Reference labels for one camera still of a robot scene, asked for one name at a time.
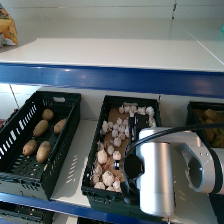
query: crate handle hole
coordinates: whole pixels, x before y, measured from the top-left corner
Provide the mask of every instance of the crate handle hole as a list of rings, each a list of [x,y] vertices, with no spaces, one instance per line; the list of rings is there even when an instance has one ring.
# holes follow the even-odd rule
[[[4,156],[4,152],[3,152],[3,150],[0,148],[0,152],[1,152],[1,154]]]
[[[55,102],[59,102],[59,103],[64,103],[65,102],[65,98],[64,97],[53,97],[53,100]]]
[[[21,130],[23,130],[23,129],[24,129],[24,126],[23,126],[22,121],[19,121],[19,126],[20,126]]]

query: white surface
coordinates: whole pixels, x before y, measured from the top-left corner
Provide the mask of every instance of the white surface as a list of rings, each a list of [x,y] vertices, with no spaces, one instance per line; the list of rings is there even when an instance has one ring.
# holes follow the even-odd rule
[[[0,119],[6,120],[18,107],[12,93],[0,93],[0,99]]]
[[[19,45],[0,49],[0,62],[224,71],[175,20],[36,19],[16,26]]]
[[[52,200],[90,207],[87,197],[82,195],[81,186],[96,125],[97,121],[80,121],[51,197]]]
[[[78,218],[76,216],[55,213],[53,224],[76,224]]]
[[[12,93],[9,84],[0,84],[0,93]]]
[[[36,92],[41,86],[28,86],[28,85],[11,85],[12,91],[16,93],[32,95]]]

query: white tiled wall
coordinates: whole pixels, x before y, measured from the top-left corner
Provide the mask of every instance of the white tiled wall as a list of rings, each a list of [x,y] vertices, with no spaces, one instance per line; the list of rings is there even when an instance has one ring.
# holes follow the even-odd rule
[[[223,18],[222,0],[1,0],[15,19]]]

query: plastic crate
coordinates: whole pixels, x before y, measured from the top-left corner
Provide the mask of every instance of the plastic crate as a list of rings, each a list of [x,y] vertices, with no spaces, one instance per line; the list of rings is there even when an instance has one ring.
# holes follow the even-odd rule
[[[112,223],[78,217],[77,224],[112,224]]]
[[[188,117],[187,117],[187,124],[200,124],[196,113],[194,112],[195,109],[198,110],[207,110],[212,109],[219,112],[224,112],[224,104],[221,103],[207,103],[207,102],[190,102],[188,104]],[[206,145],[206,147],[211,148],[210,143],[208,142],[205,133],[203,130],[197,130],[197,135],[200,137],[201,141]],[[224,195],[218,194],[209,194],[210,202],[213,208],[213,211],[217,217],[217,222],[219,224],[224,223]]]
[[[51,224],[54,212],[0,202],[0,217],[18,224]]]
[[[188,117],[187,117],[187,124],[200,124],[200,121],[194,112],[195,109],[198,110],[207,110],[212,109],[215,111],[224,112],[224,104],[221,103],[206,103],[206,102],[190,102],[188,104]],[[196,130],[197,135],[200,137],[201,141],[206,145],[206,147],[211,148],[210,143],[208,142],[205,133],[203,130]]]
[[[94,161],[96,159],[97,142],[100,139],[100,129],[103,121],[108,119],[108,115],[111,108],[120,107],[124,102],[137,103],[138,106],[152,106],[155,110],[154,118],[157,126],[161,127],[161,119],[159,112],[159,105],[157,100],[141,99],[141,98],[130,98],[130,97],[117,97],[117,96],[105,96],[103,105],[101,107],[101,113],[98,120],[96,132],[94,135],[91,151],[89,153],[88,162],[85,168],[83,180],[82,180],[82,193],[88,197],[89,203],[92,209],[115,213],[124,216],[135,217],[139,219],[145,219],[150,221],[161,221],[161,218],[150,216],[143,213],[139,206],[126,204],[123,200],[122,193],[95,189],[90,187],[90,177],[94,168]]]
[[[0,129],[0,192],[48,200],[80,120],[80,94],[36,92]],[[23,146],[33,138],[33,129],[42,119],[44,109],[54,111],[48,130],[35,138],[39,146],[50,141],[52,150],[44,163],[36,153],[26,157]],[[61,119],[67,121],[60,134],[53,131]]]

